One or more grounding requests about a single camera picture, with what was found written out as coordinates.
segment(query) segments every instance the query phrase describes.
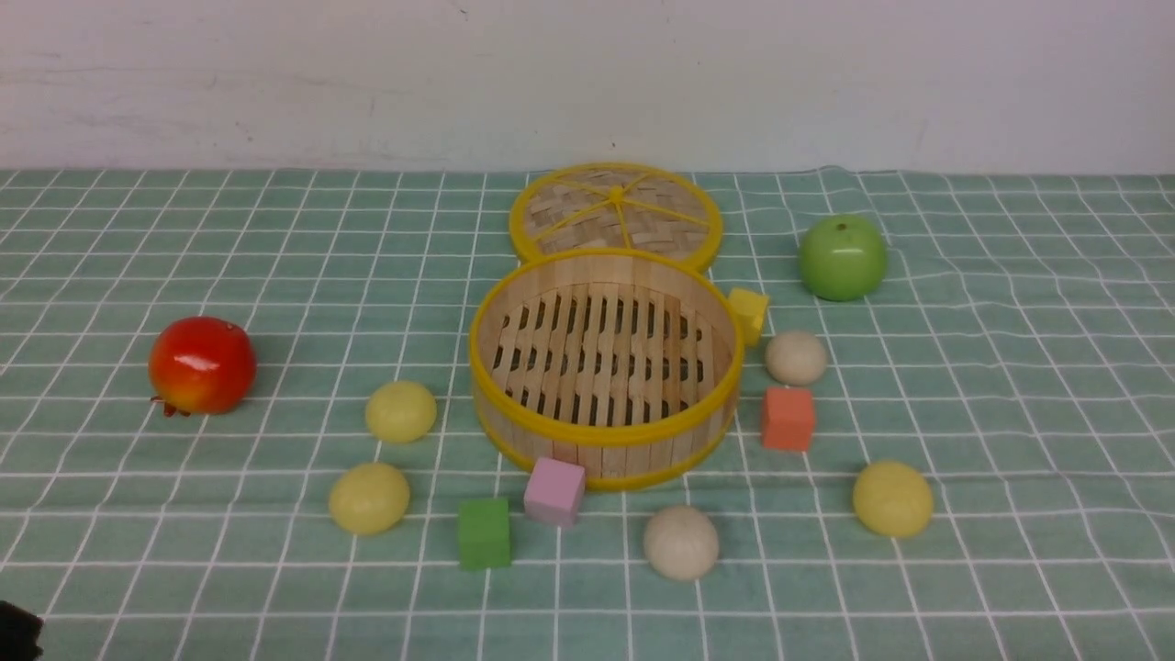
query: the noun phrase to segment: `beige ball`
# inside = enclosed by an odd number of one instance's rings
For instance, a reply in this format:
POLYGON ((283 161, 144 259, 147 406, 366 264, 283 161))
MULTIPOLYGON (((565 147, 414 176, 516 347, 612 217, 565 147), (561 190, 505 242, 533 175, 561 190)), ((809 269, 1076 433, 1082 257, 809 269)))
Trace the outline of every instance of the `beige ball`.
POLYGON ((687 505, 666 507, 645 526, 645 559, 662 576, 694 581, 718 562, 718 531, 687 505))
POLYGON ((771 378, 787 386, 817 383, 828 367, 824 343, 806 330, 788 330, 767 343, 764 363, 771 378))

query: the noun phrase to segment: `yellow ball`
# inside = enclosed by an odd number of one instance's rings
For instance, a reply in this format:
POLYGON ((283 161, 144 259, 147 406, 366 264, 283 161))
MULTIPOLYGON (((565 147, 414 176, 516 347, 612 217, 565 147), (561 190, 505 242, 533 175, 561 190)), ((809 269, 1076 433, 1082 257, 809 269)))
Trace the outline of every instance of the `yellow ball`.
POLYGON ((879 535, 909 538, 929 526, 934 494, 914 468, 899 461, 875 461, 857 477, 853 511, 879 535))
POLYGON ((408 480, 395 466, 361 464, 330 490, 330 517, 351 534, 375 535, 404 518, 410 498, 408 480))
POLYGON ((368 399, 367 427, 385 444, 410 444, 424 437, 437 420, 437 400, 415 382, 392 382, 368 399))

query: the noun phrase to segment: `green apple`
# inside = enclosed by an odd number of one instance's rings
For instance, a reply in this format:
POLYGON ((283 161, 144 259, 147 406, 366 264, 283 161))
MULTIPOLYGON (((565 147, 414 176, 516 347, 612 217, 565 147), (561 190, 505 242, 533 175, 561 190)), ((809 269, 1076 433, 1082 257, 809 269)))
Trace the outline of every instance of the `green apple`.
POLYGON ((831 215, 800 241, 800 279, 821 298, 851 301, 881 284, 888 259, 885 237, 867 217, 831 215))

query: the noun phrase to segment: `woven bamboo lid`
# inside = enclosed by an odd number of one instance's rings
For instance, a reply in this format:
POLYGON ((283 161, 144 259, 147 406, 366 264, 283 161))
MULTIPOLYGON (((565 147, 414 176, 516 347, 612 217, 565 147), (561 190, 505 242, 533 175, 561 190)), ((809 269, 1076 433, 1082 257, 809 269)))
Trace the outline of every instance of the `woven bamboo lid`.
POLYGON ((718 255, 718 205, 671 171, 596 162, 549 173, 510 211, 510 237, 523 262, 579 248, 636 248, 696 271, 718 255))

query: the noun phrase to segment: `foam block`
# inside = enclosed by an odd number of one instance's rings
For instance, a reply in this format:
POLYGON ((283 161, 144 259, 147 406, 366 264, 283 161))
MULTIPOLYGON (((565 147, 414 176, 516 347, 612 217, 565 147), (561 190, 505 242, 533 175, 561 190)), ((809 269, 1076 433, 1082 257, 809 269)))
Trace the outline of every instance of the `foam block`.
POLYGON ((767 305, 771 298, 750 289, 734 286, 726 298, 734 308, 734 315, 743 325, 743 344, 753 348, 763 337, 763 323, 767 318, 767 305))
POLYGON ((815 403, 807 389, 767 389, 763 397, 763 447, 807 452, 815 432, 815 403))
POLYGON ((466 500, 457 508, 461 568, 509 567, 510 505, 504 498, 466 500))
POLYGON ((575 526, 585 483, 583 466, 546 457, 539 459, 530 473, 523 497, 526 517, 551 526, 575 526))

